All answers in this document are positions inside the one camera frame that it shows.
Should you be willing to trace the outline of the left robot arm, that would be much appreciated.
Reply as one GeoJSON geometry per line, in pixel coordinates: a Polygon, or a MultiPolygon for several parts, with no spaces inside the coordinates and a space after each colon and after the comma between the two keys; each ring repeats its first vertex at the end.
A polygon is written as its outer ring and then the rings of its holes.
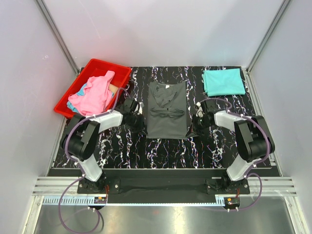
{"type": "Polygon", "coordinates": [[[146,134],[143,107],[142,102],[127,98],[104,113],[89,117],[75,114],[71,118],[59,144],[68,159],[78,165],[82,172],[79,193],[100,193],[108,189],[105,173],[94,155],[99,134],[121,125],[128,126],[133,132],[146,134]]]}

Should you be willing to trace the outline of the dark grey t-shirt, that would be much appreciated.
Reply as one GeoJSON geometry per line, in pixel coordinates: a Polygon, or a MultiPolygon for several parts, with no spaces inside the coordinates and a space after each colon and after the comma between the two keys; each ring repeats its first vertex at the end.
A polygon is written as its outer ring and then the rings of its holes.
{"type": "Polygon", "coordinates": [[[150,82],[147,105],[147,138],[185,139],[187,125],[186,83],[150,82]]]}

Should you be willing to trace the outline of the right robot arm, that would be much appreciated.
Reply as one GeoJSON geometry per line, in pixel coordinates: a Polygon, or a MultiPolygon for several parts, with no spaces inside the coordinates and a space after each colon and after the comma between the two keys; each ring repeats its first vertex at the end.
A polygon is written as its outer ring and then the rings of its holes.
{"type": "Polygon", "coordinates": [[[216,98],[196,104],[187,137],[207,136],[212,126],[226,128],[235,134],[237,156],[221,178],[207,179],[208,192],[237,193],[251,169],[265,161],[275,151],[275,144],[263,116],[248,117],[232,113],[229,108],[219,109],[216,98]]]}

